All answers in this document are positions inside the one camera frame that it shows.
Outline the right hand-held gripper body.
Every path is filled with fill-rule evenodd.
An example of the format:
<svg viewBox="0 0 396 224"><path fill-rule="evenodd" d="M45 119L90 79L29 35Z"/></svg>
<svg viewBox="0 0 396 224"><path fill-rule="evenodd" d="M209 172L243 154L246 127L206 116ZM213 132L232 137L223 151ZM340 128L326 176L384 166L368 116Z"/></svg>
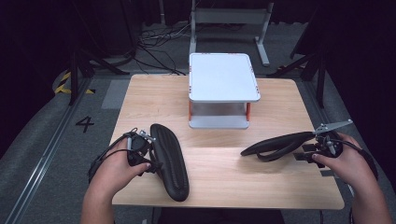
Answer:
<svg viewBox="0 0 396 224"><path fill-rule="evenodd" d="M305 152L320 154L330 158L337 158L343 152L343 146L347 143L344 141L336 129L352 124L353 121L339 121L329 124L321 123L315 130L315 143L317 150L313 152Z"/></svg>

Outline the yellow black hazard tape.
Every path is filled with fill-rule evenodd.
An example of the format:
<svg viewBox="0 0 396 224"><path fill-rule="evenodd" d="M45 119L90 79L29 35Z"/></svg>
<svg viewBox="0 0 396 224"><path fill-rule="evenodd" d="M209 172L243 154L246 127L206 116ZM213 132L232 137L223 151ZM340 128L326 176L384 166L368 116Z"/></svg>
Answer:
<svg viewBox="0 0 396 224"><path fill-rule="evenodd" d="M55 93L67 93L67 94L71 94L72 91L70 89L67 89L65 87L65 84L67 82L67 80L71 77L71 72L66 72L63 77L61 78L60 83L58 84L58 86L55 88L54 92ZM95 89L87 89L85 91L85 93L87 94L95 94L96 90Z"/></svg>

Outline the person's right hand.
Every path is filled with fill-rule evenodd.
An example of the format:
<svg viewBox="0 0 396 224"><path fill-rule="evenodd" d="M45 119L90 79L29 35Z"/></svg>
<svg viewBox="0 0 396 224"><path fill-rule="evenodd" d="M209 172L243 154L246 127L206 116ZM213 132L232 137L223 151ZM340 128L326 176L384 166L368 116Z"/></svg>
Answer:
<svg viewBox="0 0 396 224"><path fill-rule="evenodd" d="M337 158L329 158L315 153L312 155L312 159L329 167L353 188L355 194L358 194L375 182L375 176L361 155L359 143L349 135L344 133L339 133L339 135L346 145L343 145L343 152Z"/></svg>

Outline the metal floor rail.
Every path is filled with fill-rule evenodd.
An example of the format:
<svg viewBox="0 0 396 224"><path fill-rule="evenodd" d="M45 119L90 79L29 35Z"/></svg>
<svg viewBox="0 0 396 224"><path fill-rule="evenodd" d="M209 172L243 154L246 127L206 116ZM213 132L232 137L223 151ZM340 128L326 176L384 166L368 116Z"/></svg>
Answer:
<svg viewBox="0 0 396 224"><path fill-rule="evenodd" d="M49 169L50 163L52 162L61 143L61 140L64 137L67 125L70 123L71 118L73 117L75 111L78 108L78 104L81 102L81 99L83 98L90 84L91 81L87 78L84 78L81 81L81 84L75 91L75 94L77 96L74 98L73 104L68 105L65 108L65 111L61 116L61 120L56 125L56 129L51 135L51 139L49 140L43 153L40 155L40 158L37 161L35 168L29 176L29 179L25 183L18 200L14 203L14 206L8 214L4 224L20 224L21 219L27 207L29 206L30 201L32 201L36 190L38 189L43 177Z"/></svg>

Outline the grey metal stand frame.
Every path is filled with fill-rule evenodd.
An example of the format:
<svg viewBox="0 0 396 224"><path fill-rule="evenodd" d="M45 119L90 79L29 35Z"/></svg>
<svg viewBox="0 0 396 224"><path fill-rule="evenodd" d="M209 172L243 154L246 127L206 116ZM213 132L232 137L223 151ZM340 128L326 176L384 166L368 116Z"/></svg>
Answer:
<svg viewBox="0 0 396 224"><path fill-rule="evenodd" d="M232 23L232 24L260 24L261 33L254 38L257 50L259 52L262 65L269 66L269 58L264 48L264 38L273 12L274 2L269 2L266 8L245 9L245 8L201 8L196 4L196 0L191 0L191 40L189 54L196 51L197 23Z"/></svg>

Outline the black slipper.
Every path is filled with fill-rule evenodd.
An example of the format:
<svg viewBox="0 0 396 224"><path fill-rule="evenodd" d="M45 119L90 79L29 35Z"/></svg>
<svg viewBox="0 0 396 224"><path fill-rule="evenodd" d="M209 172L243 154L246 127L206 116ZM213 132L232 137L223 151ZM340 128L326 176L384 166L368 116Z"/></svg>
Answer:
<svg viewBox="0 0 396 224"><path fill-rule="evenodd" d="M291 153L306 141L312 140L315 136L312 132L300 132L265 139L244 149L240 155L255 154L260 161L275 161Z"/></svg>
<svg viewBox="0 0 396 224"><path fill-rule="evenodd" d="M177 202L184 202L190 193L190 183L182 150L176 135L167 127L155 123L150 126L153 156L162 166L157 171L168 195Z"/></svg>

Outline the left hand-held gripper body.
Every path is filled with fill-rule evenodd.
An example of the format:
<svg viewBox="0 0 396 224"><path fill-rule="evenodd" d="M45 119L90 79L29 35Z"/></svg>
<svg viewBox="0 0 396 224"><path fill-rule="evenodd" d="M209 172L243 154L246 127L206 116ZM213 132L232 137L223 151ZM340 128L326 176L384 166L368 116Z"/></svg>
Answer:
<svg viewBox="0 0 396 224"><path fill-rule="evenodd" d="M144 130L140 132L133 128L127 134L127 160L130 166L136 166L141 163L150 163L145 156L152 150L152 143L156 141L155 137L150 136Z"/></svg>

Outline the white two-tier shelf rack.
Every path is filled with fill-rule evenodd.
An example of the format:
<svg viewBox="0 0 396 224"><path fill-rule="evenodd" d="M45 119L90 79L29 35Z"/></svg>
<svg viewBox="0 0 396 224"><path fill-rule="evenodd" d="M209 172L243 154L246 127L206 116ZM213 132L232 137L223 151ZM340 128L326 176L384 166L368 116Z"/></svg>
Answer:
<svg viewBox="0 0 396 224"><path fill-rule="evenodd" d="M189 124L195 129L247 129L261 94L245 53L192 53Z"/></svg>

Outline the person's left hand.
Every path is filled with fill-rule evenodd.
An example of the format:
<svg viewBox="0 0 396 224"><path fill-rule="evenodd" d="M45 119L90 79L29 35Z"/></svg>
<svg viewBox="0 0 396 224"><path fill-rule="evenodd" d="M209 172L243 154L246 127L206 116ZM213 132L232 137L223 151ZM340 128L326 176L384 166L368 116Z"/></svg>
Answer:
<svg viewBox="0 0 396 224"><path fill-rule="evenodd" d="M106 159L96 171L88 192L96 199L112 201L117 192L150 167L151 164L148 162L131 166L127 159L127 151L124 148L114 147L108 151Z"/></svg>

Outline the black tripod stand legs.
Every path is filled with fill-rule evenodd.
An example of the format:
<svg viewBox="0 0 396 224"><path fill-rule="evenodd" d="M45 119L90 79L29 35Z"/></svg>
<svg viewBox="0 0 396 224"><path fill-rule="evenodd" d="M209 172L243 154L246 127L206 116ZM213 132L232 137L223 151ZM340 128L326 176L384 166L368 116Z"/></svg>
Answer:
<svg viewBox="0 0 396 224"><path fill-rule="evenodd" d="M316 100L320 108L324 107L323 93L324 93L324 82L326 74L326 63L324 53L312 53L305 55L297 61L278 69L273 74L267 75L267 77L281 77L286 75L288 72L305 64L303 72L300 75L302 80L311 80L314 75L317 75L317 88L316 88Z"/></svg>
<svg viewBox="0 0 396 224"><path fill-rule="evenodd" d="M127 75L127 72L121 71L115 65L112 65L105 60L95 56L89 51L81 48L75 48L70 54L70 77L71 77L71 96L69 104L73 105L78 98L78 72L81 72L84 77L92 77L94 70L90 61L95 61L105 69L113 72L116 75Z"/></svg>

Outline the person's dark clothing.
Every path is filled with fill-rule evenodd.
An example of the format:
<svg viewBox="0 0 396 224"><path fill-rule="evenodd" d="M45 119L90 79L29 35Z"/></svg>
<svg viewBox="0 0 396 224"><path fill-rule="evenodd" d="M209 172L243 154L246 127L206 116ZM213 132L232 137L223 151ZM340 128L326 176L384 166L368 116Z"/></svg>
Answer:
<svg viewBox="0 0 396 224"><path fill-rule="evenodd" d="M285 221L279 210L165 207L157 224L285 224Z"/></svg>

